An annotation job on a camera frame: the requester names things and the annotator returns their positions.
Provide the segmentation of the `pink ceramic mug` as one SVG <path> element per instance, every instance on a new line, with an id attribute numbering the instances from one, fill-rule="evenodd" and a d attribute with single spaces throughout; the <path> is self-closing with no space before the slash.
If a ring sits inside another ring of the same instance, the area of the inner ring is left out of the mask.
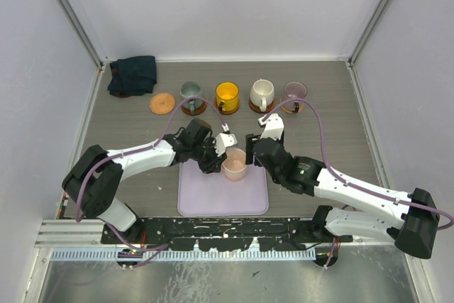
<path id="1" fill-rule="evenodd" d="M 245 164 L 245 152 L 234 148 L 226 151 L 227 158 L 223 161 L 224 176 L 232 181 L 238 181 L 245 177 L 247 165 Z"/>

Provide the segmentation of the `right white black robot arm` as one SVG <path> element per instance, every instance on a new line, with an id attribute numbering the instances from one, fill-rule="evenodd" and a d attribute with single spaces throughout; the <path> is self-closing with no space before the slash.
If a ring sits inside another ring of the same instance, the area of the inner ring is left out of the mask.
<path id="1" fill-rule="evenodd" d="M 348 213 L 320 206 L 311 221 L 317 241 L 356 235 L 393 242 L 420 259 L 432 256 L 440 215 L 429 192 L 400 192 L 342 175 L 321 161 L 293 156 L 283 142 L 248 134 L 246 162 L 267 170 L 272 181 L 294 194 L 330 199 L 355 208 Z"/>

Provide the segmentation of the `grey ceramic mug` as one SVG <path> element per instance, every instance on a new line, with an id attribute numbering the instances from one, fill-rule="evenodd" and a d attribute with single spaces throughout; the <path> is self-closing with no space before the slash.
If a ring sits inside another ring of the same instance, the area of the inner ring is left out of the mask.
<path id="1" fill-rule="evenodd" d="M 180 88 L 180 97 L 183 101 L 182 107 L 186 109 L 191 115 L 196 114 L 204 101 L 202 98 L 202 89 L 196 82 L 186 82 Z"/>

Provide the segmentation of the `woven rattan coaster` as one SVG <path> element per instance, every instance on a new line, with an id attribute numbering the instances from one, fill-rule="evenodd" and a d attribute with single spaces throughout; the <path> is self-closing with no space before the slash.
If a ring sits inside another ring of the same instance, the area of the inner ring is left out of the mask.
<path id="1" fill-rule="evenodd" d="M 281 110 L 288 114 L 297 114 L 302 111 L 304 108 L 304 103 L 301 101 L 297 101 L 296 97 L 284 98 L 280 99 Z"/>
<path id="2" fill-rule="evenodd" d="M 168 93 L 156 94 L 149 103 L 150 110 L 157 115 L 165 115 L 175 108 L 175 98 Z"/>

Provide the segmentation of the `lilac plastic tray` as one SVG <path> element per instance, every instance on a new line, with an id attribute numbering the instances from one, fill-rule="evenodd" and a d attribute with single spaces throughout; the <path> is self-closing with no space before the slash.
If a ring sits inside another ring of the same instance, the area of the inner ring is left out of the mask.
<path id="1" fill-rule="evenodd" d="M 185 217 L 257 216 L 269 208 L 267 176 L 247 166 L 245 177 L 232 181 L 222 172 L 204 174 L 197 162 L 179 166 L 177 210 Z"/>

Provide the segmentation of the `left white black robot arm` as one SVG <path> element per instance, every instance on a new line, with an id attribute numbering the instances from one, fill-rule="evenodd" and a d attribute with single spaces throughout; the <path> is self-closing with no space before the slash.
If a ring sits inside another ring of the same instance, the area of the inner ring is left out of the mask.
<path id="1" fill-rule="evenodd" d="M 89 147 L 62 181 L 62 189 L 81 215 L 100 219 L 116 230 L 125 243 L 135 243 L 144 232 L 143 222 L 127 204 L 116 198 L 122 181 L 155 168 L 194 160 L 204 174 L 221 171 L 226 149 L 235 143 L 227 125 L 217 136 L 211 126 L 193 119 L 187 127 L 157 140 L 124 150 Z"/>

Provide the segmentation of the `white ceramic mug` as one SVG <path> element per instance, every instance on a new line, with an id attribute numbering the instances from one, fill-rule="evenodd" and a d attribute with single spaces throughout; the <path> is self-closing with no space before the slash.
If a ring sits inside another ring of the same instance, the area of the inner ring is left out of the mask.
<path id="1" fill-rule="evenodd" d="M 275 88 L 273 83 L 267 79 L 255 81 L 250 90 L 250 103 L 258 108 L 258 111 L 265 113 L 275 100 Z"/>

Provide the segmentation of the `purple glass mug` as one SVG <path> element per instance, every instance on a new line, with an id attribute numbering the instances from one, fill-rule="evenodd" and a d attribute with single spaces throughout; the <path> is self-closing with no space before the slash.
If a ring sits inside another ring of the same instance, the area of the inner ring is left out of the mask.
<path id="1" fill-rule="evenodd" d="M 290 98 L 296 97 L 304 99 L 307 95 L 307 88 L 301 82 L 289 82 L 284 86 L 283 97 Z"/>

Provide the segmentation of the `yellow glass mug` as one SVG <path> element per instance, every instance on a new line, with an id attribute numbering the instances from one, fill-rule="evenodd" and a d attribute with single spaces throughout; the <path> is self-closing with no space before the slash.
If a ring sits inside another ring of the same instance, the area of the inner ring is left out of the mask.
<path id="1" fill-rule="evenodd" d="M 235 83 L 222 82 L 216 88 L 216 107 L 222 114 L 232 114 L 239 107 L 239 88 Z"/>

